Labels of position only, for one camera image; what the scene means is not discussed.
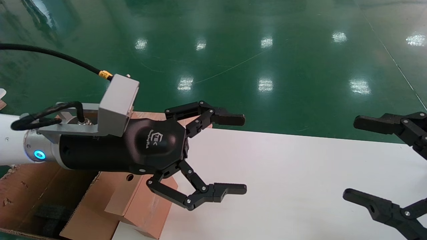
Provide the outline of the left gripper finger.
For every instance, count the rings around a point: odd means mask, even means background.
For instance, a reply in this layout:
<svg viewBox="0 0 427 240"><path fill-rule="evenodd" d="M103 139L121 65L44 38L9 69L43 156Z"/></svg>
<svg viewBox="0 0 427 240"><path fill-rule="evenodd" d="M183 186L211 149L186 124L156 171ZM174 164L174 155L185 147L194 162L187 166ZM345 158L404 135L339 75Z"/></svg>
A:
<svg viewBox="0 0 427 240"><path fill-rule="evenodd" d="M232 114L222 107L214 107L205 101L168 108L164 111L167 119L176 121L194 118L186 128L186 136L192 138L206 129L212 123L229 126L243 126L246 118L244 114Z"/></svg>
<svg viewBox="0 0 427 240"><path fill-rule="evenodd" d="M190 195L185 195L179 191L161 183L164 173L156 173L146 181L148 188L156 195L187 209L193 211L206 202L220 203L227 194L244 195L247 193L245 184L213 183L205 184L204 181L194 172L192 167L181 161L177 169L186 177L195 191Z"/></svg>

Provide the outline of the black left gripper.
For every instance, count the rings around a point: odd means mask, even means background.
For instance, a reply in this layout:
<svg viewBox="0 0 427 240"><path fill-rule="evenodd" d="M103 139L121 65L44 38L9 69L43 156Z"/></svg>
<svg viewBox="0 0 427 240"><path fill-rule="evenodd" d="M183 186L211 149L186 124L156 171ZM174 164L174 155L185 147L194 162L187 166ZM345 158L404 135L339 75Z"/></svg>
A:
<svg viewBox="0 0 427 240"><path fill-rule="evenodd" d="M131 119L122 137L61 135L60 161L70 170L172 176L186 157L186 129L175 121Z"/></svg>

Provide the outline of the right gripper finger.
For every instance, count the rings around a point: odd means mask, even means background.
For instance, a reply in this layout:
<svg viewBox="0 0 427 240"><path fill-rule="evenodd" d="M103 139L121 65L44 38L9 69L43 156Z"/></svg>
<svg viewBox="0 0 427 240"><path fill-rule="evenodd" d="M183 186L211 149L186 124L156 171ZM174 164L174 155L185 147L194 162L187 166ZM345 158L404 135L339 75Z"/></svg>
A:
<svg viewBox="0 0 427 240"><path fill-rule="evenodd" d="M367 194L354 189L346 189L343 199L365 207L376 222L395 228L407 240L425 240L427 229L419 217L427 213L427 200L422 199L405 208L387 199Z"/></svg>
<svg viewBox="0 0 427 240"><path fill-rule="evenodd" d="M384 135L396 135L424 159L427 158L427 114L409 115L385 113L379 118L359 115L354 128Z"/></svg>

